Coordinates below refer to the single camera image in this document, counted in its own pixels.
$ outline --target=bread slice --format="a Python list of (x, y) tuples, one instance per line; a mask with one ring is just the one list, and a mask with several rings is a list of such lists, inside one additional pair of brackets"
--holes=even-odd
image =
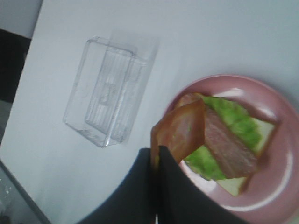
[[(266, 148), (267, 142), (269, 141), (275, 126), (269, 122), (262, 121), (256, 118), (253, 118), (253, 120), (257, 124), (258, 132), (262, 136), (255, 149), (256, 156), (259, 159)], [(245, 185), (248, 178), (249, 177), (240, 177), (233, 179), (217, 180), (216, 182), (231, 195), (238, 196), (242, 192), (243, 186)]]

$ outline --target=black object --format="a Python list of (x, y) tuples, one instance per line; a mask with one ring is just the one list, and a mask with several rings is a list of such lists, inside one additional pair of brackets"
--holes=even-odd
[(153, 224), (156, 214), (159, 224), (248, 224), (198, 190), (166, 147), (152, 172), (150, 149), (141, 149), (115, 192), (78, 224)]
[(166, 147), (160, 147), (158, 183), (159, 224), (247, 224), (201, 192)]
[(31, 40), (0, 29), (0, 99), (12, 103)]

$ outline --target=cured meat slice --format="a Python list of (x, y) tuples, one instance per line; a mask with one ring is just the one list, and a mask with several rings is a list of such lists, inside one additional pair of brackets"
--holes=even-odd
[(158, 146), (168, 147), (179, 163), (204, 144), (204, 109), (202, 99), (167, 113), (151, 130), (152, 165), (157, 166)]

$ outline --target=transparent container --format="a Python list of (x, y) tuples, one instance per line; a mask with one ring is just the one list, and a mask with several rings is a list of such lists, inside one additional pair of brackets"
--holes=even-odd
[(128, 36), (87, 41), (64, 115), (69, 127), (99, 147), (128, 138), (156, 56), (144, 38), (128, 37), (139, 45), (133, 46), (113, 40), (118, 37)]

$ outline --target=white surface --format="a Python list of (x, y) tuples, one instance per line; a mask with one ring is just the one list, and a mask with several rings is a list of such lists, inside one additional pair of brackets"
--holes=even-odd
[(0, 29), (31, 38), (42, 0), (0, 0)]
[[(53, 223), (80, 220), (121, 182), (171, 98), (191, 81), (248, 75), (298, 105), (298, 10), (290, 0), (45, 0), (1, 159)], [(157, 35), (160, 49), (128, 142), (102, 149), (62, 117), (85, 41), (117, 28)]]

